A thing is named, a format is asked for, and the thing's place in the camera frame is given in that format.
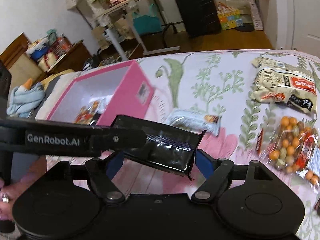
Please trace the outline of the left hand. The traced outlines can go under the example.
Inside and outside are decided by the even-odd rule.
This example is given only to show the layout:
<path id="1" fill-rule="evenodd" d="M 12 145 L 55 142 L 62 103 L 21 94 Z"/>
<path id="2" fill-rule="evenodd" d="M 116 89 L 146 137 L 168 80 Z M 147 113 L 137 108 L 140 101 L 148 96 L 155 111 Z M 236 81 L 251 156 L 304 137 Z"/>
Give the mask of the left hand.
<path id="1" fill-rule="evenodd" d="M 1 179 L 1 220 L 13 220 L 12 207 L 16 199 L 47 171 L 46 156 L 26 156 L 16 153 L 14 157 L 14 174 L 18 181 L 5 186 Z"/>

